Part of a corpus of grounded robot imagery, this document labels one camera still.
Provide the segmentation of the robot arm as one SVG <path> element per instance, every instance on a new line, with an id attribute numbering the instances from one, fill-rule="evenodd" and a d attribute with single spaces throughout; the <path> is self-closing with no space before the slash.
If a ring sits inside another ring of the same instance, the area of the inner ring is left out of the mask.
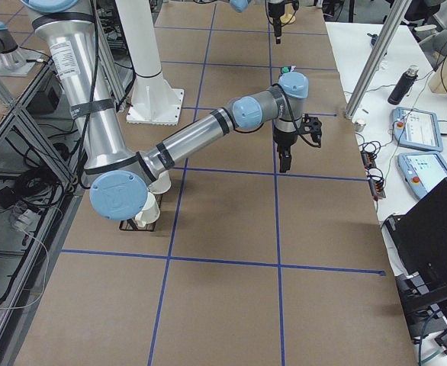
<path id="1" fill-rule="evenodd" d="M 229 0 L 226 3 L 230 4 L 231 8 L 239 13 L 244 12 L 251 1 L 248 0 Z M 296 13 L 299 10 L 299 1 L 264 1 L 265 16 L 275 37 L 275 43 L 281 43 L 282 30 L 284 27 L 292 24 L 296 20 Z"/>
<path id="2" fill-rule="evenodd" d="M 254 95 L 230 101 L 190 123 L 147 151 L 121 125 L 114 96 L 99 63 L 101 31 L 92 1 L 28 1 L 35 34 L 43 39 L 80 133 L 80 181 L 88 183 L 93 209 L 110 220 L 140 214 L 156 185 L 177 162 L 227 136 L 275 122 L 274 138 L 283 169 L 291 164 L 290 147 L 307 132 L 304 104 L 309 94 L 305 75 L 291 70 Z"/>

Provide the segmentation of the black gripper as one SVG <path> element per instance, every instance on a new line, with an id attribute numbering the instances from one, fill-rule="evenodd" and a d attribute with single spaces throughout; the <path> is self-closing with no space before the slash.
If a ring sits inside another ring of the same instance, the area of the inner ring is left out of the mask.
<path id="1" fill-rule="evenodd" d="M 281 43 L 282 23 L 281 17 L 285 14 L 287 0 L 267 0 L 266 10 L 270 19 L 272 19 L 272 28 L 275 36 L 275 43 Z"/>
<path id="2" fill-rule="evenodd" d="M 279 172 L 286 173 L 291 169 L 291 147 L 297 142 L 297 134 L 295 132 L 284 132 L 274 127 L 273 140 L 277 144 Z"/>

